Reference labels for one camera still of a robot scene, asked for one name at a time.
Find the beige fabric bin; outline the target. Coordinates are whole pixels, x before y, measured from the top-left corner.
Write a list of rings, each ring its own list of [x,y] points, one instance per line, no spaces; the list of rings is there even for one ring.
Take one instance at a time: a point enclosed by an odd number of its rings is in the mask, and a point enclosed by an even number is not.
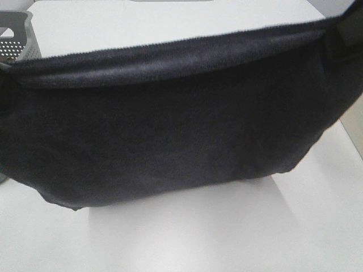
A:
[[[362,115],[346,112],[340,121],[362,158]]]

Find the grey perforated plastic basket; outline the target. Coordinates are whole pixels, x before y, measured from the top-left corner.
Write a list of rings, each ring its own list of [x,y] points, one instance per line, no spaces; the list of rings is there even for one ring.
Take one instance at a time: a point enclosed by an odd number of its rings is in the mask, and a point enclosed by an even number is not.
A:
[[[27,11],[1,11],[1,26],[14,32],[1,38],[1,176],[26,186],[36,184],[44,136],[33,93],[37,83],[19,73],[22,61],[40,56],[31,18]]]

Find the dark navy towel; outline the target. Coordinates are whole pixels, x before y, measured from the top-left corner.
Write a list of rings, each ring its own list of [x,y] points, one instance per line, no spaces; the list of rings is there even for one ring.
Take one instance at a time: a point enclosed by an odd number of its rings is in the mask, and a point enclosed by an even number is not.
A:
[[[1,63],[1,173],[78,210],[291,171],[362,94],[343,14]]]

